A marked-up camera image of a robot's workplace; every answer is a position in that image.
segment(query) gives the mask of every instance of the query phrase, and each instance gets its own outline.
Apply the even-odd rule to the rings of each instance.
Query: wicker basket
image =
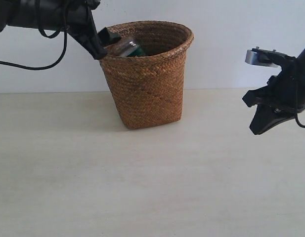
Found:
[[[108,28],[122,37],[134,36],[148,56],[100,60],[124,125],[147,128],[179,121],[182,116],[186,51],[194,40],[184,25],[140,21]]]

